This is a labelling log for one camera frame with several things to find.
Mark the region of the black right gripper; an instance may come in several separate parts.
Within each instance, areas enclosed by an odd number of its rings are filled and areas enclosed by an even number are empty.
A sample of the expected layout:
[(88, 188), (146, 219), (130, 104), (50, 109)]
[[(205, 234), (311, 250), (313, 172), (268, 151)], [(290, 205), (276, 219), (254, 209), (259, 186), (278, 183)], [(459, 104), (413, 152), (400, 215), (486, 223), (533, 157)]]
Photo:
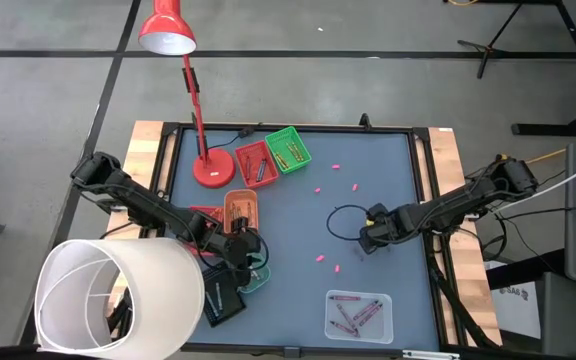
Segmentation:
[(382, 203), (368, 209), (366, 225), (360, 229), (360, 237), (359, 244), (367, 255), (374, 253), (377, 248), (403, 241), (396, 218)]

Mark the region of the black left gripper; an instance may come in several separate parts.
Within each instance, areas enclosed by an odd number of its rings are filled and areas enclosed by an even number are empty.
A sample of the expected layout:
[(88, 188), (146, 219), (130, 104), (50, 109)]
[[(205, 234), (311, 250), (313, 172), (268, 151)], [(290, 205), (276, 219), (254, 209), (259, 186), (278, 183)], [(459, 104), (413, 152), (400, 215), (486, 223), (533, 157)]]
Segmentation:
[(207, 237), (206, 250), (223, 259), (233, 270), (237, 270), (235, 278), (238, 288), (244, 287), (245, 292), (252, 292), (257, 287), (257, 272), (250, 272), (250, 281), (246, 285), (245, 271), (251, 266), (249, 255), (259, 253), (263, 244), (263, 238), (253, 228), (230, 234), (215, 230)]

